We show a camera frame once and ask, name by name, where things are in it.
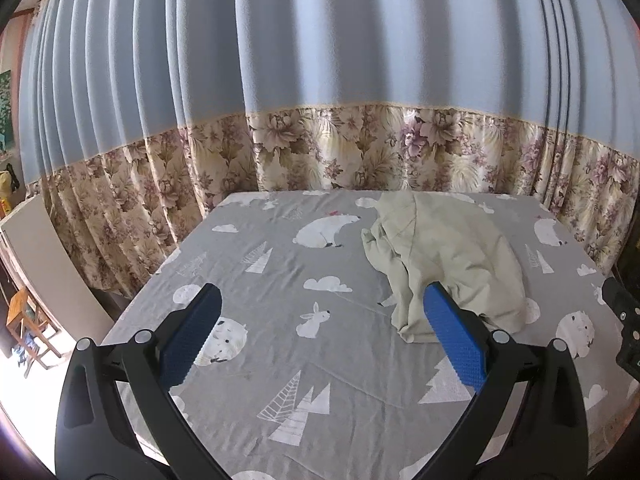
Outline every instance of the sunlit floor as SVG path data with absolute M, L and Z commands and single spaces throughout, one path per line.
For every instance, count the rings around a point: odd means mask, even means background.
M 44 335 L 49 336 L 52 332 L 49 327 Z M 45 370 L 34 362 L 26 379 L 24 366 L 18 368 L 15 358 L 6 359 L 0 354 L 0 402 L 28 446 L 54 472 L 58 402 L 75 342 L 64 331 L 50 341 L 63 358 L 48 352 L 42 360 L 54 367 Z

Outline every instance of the silver bolt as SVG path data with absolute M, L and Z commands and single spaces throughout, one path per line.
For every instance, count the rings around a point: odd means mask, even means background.
M 492 337 L 494 338 L 495 342 L 500 343 L 501 345 L 508 343 L 509 340 L 511 339 L 509 334 L 507 334 L 504 330 L 496 330 L 492 334 Z
M 554 339 L 554 348 L 559 352 L 566 350 L 566 343 L 562 339 Z
M 83 337 L 80 341 L 76 343 L 76 348 L 79 351 L 86 350 L 91 346 L 91 340 L 88 337 Z
M 149 341 L 151 341 L 151 336 L 152 333 L 149 330 L 141 330 L 140 332 L 137 332 L 136 335 L 134 336 L 133 340 L 136 343 L 148 343 Z

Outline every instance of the bed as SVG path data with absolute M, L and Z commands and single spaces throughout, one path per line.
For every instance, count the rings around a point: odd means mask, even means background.
M 606 436 L 634 409 L 638 387 L 615 364 L 622 326 L 602 301 L 604 276 L 535 198 L 450 195 L 491 215 L 520 262 L 527 324 L 517 341 L 570 340 L 596 462 L 612 444 Z M 390 324 L 388 281 L 360 238 L 376 219 L 379 196 L 229 196 L 105 339 L 119 343 L 156 328 L 204 283 L 221 289 L 216 336 L 171 394 L 236 480 L 410 479 L 471 399 L 439 344 L 407 344 Z M 499 451 L 523 390 L 514 392 L 485 458 Z M 152 442 L 126 386 L 122 398 L 136 433 Z

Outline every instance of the blue gripper pad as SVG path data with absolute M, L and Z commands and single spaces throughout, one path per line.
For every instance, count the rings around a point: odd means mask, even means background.
M 440 282 L 424 289 L 422 302 L 424 315 L 460 381 L 478 392 L 486 381 L 489 331 L 475 313 L 460 309 Z
M 160 385 L 169 389 L 182 384 L 198 352 L 222 312 L 222 294 L 211 283 L 182 310 L 170 313 L 156 335 L 169 332 L 160 354 Z

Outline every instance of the wooden stool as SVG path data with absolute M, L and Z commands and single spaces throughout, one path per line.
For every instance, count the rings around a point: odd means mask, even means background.
M 31 297 L 33 303 L 35 305 L 34 308 L 34 319 L 27 314 L 27 306 L 28 299 Z M 42 357 L 49 350 L 51 350 L 57 357 L 62 358 L 60 352 L 58 352 L 53 345 L 49 342 L 49 340 L 44 337 L 43 333 L 46 329 L 47 325 L 51 325 L 54 330 L 54 334 L 56 335 L 60 332 L 60 328 L 52 322 L 51 318 L 41 309 L 40 305 L 35 301 L 35 299 L 30 296 L 29 291 L 24 286 L 18 292 L 14 294 L 11 298 L 9 304 L 9 314 L 6 317 L 6 327 L 12 336 L 14 336 L 15 340 L 20 344 L 22 348 L 37 362 L 40 363 L 45 370 L 49 370 L 50 366 L 44 364 L 42 362 Z M 36 352 L 33 350 L 27 342 L 25 341 L 25 332 L 31 332 L 31 335 L 40 339 L 46 346 L 44 352 Z

